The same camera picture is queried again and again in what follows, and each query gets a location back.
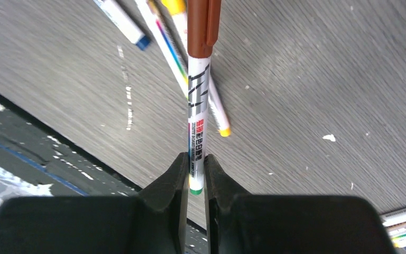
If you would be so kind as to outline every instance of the green end plug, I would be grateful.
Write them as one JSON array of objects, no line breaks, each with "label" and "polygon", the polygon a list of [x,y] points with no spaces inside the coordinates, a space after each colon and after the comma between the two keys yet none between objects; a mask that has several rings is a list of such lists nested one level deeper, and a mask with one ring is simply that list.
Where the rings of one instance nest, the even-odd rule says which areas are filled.
[{"label": "green end plug", "polygon": [[200,195],[201,192],[203,191],[203,189],[199,189],[199,190],[189,189],[189,190],[190,190],[190,194],[194,194],[194,195]]}]

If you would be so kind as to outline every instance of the blue marker end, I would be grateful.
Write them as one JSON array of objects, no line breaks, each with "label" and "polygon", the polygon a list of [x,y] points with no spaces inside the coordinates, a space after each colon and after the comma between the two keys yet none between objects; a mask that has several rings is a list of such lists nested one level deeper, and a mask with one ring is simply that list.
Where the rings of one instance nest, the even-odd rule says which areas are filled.
[{"label": "blue marker end", "polygon": [[136,46],[144,51],[145,48],[147,48],[147,46],[150,44],[150,39],[149,37],[147,37],[146,35],[144,35],[144,37],[142,37],[137,43]]}]

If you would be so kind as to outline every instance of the blue line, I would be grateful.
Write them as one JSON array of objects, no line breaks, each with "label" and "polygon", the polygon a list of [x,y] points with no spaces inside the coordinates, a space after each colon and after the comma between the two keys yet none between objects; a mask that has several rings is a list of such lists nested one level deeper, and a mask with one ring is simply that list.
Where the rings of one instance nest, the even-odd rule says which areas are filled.
[{"label": "blue line", "polygon": [[11,153],[12,155],[18,157],[21,161],[29,164],[30,166],[38,169],[39,171],[45,173],[46,175],[48,175],[49,177],[53,178],[54,180],[58,181],[59,183],[65,185],[66,187],[72,189],[73,191],[77,192],[78,194],[82,195],[82,196],[89,196],[88,193],[86,193],[84,190],[81,190],[80,188],[78,188],[77,186],[75,186],[74,184],[64,180],[63,178],[54,175],[52,173],[47,172],[47,170],[45,168],[43,168],[41,165],[39,165],[38,163],[36,163],[35,161],[27,158],[26,156],[13,151],[7,147],[5,147],[4,145],[0,144],[0,148],[4,149],[5,151]]}]

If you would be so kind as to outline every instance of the rainbow striped marker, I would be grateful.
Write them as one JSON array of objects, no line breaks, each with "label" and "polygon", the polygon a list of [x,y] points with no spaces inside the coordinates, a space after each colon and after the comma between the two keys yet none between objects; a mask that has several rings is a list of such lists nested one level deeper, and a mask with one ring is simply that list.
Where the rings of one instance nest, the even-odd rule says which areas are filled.
[{"label": "rainbow striped marker", "polygon": [[164,22],[161,20],[161,15],[151,0],[135,0],[137,8],[141,12],[147,26],[152,31],[158,46],[163,53],[165,60],[169,64],[172,73],[178,81],[181,90],[186,95],[188,94],[188,76],[186,65],[181,56],[178,54],[176,47],[170,37]]}]

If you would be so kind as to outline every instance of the yellow marker cap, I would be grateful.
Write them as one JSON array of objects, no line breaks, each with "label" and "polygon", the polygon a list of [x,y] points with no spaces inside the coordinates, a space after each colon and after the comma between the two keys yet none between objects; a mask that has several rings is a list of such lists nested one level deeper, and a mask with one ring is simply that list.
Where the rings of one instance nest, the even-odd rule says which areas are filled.
[{"label": "yellow marker cap", "polygon": [[186,12],[186,4],[183,0],[161,0],[161,2],[172,16]]},{"label": "yellow marker cap", "polygon": [[231,128],[219,130],[219,132],[222,137],[227,137],[227,136],[231,135]]}]

